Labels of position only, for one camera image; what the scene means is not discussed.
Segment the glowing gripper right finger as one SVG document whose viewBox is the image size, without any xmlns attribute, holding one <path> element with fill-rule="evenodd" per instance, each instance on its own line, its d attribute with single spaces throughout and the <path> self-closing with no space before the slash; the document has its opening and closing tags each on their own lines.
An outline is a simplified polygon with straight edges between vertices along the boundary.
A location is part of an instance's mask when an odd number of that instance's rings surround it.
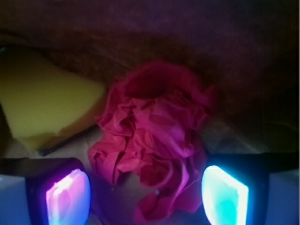
<svg viewBox="0 0 300 225">
<path fill-rule="evenodd" d="M 214 154 L 202 177 L 202 202 L 212 225 L 298 225 L 298 152 Z"/>
</svg>

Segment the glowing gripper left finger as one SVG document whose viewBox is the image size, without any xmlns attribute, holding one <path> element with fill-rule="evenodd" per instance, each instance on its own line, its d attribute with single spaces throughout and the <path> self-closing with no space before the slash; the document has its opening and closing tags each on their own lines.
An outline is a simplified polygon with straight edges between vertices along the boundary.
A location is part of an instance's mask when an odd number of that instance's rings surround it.
<svg viewBox="0 0 300 225">
<path fill-rule="evenodd" d="M 2 225 L 84 225 L 90 204 L 90 180 L 77 158 L 0 161 Z"/>
</svg>

